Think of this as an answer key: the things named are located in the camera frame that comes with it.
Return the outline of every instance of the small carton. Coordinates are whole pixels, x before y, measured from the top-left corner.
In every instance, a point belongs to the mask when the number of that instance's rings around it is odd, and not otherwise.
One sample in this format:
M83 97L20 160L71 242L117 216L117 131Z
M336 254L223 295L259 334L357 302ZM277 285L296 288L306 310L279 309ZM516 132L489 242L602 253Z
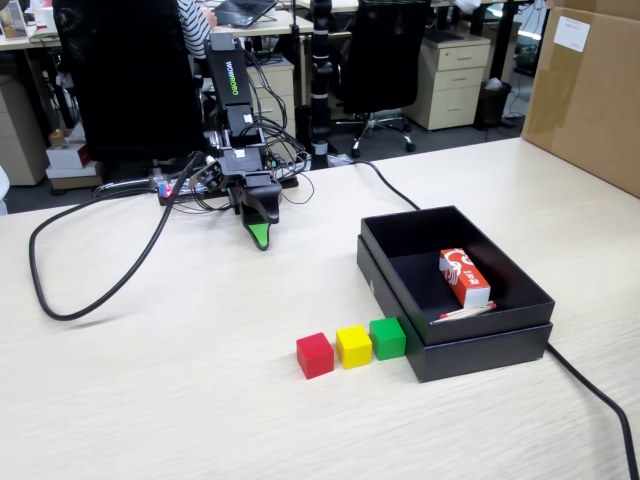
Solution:
M461 248L440 252L440 271L463 308L484 307L491 287Z
M47 149L51 168L84 168L89 161L89 149L86 144L53 145Z

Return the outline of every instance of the striped shirt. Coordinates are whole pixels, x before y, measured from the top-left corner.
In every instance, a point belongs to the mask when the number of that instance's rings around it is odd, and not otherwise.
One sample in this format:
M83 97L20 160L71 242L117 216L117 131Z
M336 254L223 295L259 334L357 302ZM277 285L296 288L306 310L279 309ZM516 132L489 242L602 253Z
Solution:
M193 58L205 59L204 41L211 33L211 27L196 5L196 0L178 0L180 23L187 50Z

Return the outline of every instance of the green cube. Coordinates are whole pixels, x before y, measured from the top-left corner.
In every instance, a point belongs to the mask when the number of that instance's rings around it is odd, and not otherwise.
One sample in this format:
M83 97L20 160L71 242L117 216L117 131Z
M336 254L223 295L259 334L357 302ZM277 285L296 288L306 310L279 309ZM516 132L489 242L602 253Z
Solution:
M369 337L378 360L404 356L407 337L397 318L374 320L369 324Z

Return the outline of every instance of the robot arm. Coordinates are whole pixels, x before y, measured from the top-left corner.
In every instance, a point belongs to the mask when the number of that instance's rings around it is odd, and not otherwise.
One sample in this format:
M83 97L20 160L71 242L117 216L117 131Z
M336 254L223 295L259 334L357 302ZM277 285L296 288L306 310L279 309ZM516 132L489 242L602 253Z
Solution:
M253 103L244 49L231 33L211 33L205 42L218 106L211 137L216 161L198 180L208 190L227 189L236 213L260 250L269 247L269 230L280 221L282 186L266 156L265 137L253 126Z

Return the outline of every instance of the red cube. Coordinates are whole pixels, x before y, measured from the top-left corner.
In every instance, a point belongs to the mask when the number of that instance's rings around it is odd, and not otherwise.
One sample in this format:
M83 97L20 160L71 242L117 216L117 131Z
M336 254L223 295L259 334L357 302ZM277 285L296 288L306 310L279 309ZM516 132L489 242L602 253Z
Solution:
M324 333L301 338L296 346L298 363L307 380L333 371L333 348Z

